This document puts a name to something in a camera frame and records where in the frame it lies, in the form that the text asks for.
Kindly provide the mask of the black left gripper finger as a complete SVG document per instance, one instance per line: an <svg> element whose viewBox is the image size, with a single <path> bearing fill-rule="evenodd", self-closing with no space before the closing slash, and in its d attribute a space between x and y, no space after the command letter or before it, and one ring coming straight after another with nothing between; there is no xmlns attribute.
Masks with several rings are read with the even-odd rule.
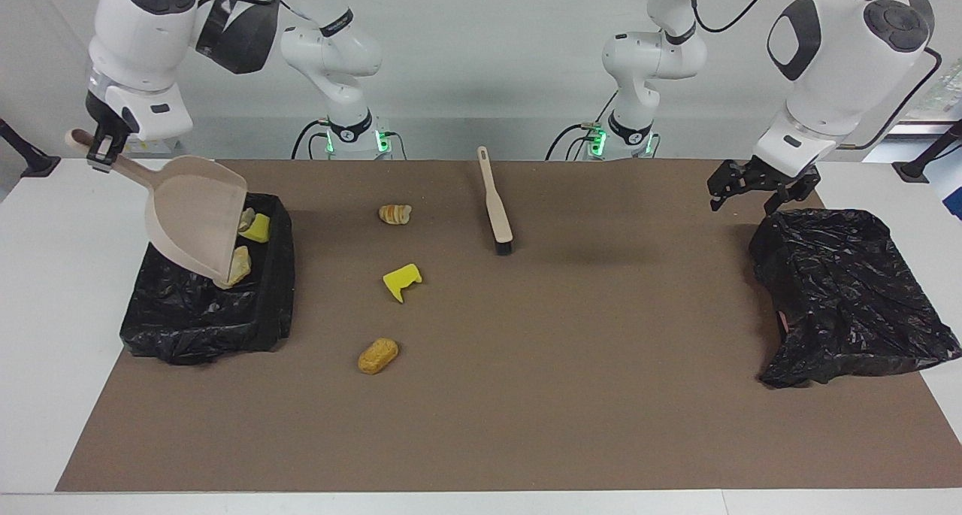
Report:
<svg viewBox="0 0 962 515"><path fill-rule="evenodd" d="M746 182L746 174L752 169L750 161L723 161L711 173L706 185L711 196L709 206L712 211L719 211L724 203L737 195L750 192L750 185Z"/></svg>
<svg viewBox="0 0 962 515"><path fill-rule="evenodd" d="M767 200L767 216L778 211L784 204L807 200L820 182L821 174L818 171L807 171L793 180L776 179L773 196Z"/></svg>

